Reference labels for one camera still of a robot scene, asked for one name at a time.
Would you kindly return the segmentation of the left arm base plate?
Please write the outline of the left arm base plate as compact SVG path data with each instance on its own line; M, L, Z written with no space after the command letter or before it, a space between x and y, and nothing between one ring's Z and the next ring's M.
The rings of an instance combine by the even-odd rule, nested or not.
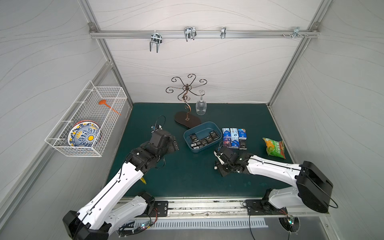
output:
M168 216L168 201L154 201L148 204L146 210L144 211L145 215L152 217L167 217Z

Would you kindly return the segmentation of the light blue tissue pack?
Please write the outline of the light blue tissue pack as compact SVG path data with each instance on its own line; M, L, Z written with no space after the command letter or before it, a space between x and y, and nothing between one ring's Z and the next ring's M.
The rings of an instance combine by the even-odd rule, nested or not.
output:
M230 128L231 138L239 138L239 131L237 128Z

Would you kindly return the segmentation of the dark blue tissue pack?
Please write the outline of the dark blue tissue pack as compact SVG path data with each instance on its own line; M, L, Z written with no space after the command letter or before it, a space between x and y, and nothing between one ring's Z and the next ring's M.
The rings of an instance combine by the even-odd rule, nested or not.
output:
M223 147L231 148L232 147L232 139L231 137L223 137Z

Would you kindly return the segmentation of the blue white tissue pack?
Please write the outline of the blue white tissue pack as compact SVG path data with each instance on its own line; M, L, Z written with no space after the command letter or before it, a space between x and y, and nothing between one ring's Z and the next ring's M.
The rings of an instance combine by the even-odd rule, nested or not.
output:
M223 133L224 138L230 138L231 137L230 128L222 128L222 133Z

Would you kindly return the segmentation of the blue pocket tissue pack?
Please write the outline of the blue pocket tissue pack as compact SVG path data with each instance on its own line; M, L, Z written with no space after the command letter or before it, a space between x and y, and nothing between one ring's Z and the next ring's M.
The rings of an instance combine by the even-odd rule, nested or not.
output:
M246 129L238 128L238 134L239 134L239 140L246 140L247 139Z

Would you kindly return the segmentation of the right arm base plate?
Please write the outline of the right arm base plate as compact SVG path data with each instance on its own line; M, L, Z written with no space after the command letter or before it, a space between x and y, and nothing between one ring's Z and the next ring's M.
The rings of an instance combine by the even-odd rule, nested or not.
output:
M286 208L275 208L268 201L265 200L245 200L242 203L243 207L247 210L249 216L261 216L261 215L283 215L288 214Z

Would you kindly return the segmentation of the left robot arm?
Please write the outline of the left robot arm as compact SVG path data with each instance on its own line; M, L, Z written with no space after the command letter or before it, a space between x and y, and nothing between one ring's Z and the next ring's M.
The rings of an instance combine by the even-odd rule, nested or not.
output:
M155 210L152 195L142 192L118 208L116 204L165 155L178 150L175 136L162 129L154 130L149 141L130 151L117 174L89 203L63 217L69 237L72 240L106 240L113 232L127 237L150 228L155 223L152 219L135 229L131 225L136 217L150 218Z

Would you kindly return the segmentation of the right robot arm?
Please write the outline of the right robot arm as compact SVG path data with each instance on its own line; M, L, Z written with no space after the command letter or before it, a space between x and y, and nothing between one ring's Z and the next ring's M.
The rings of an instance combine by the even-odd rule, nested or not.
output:
M338 208L337 204L331 205L332 182L312 162L282 163L228 147L215 149L214 155L223 177L230 173L264 176L288 185L284 189L268 189L260 200L259 211L286 214L288 208L305 206L325 214L329 208Z

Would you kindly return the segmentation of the teal plastic storage box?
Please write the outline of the teal plastic storage box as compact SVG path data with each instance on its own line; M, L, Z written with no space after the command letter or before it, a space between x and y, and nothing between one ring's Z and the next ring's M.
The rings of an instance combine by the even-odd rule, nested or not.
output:
M215 131L217 133L218 137L216 139L214 139L211 143L209 143L203 147L199 147L198 149L196 149L196 147L192 147L193 143L192 143L192 140L190 138L190 135L195 134L197 136L197 138L199 139L199 141L201 141L205 137L210 136L210 132L212 132L212 131ZM192 153L199 153L203 150L206 150L206 149L214 146L215 144L219 144L223 138L223 133L222 133L222 130L215 123L205 122L205 123L202 123L196 127L193 127L191 129L186 130L183 133L183 138L184 138L189 150Z

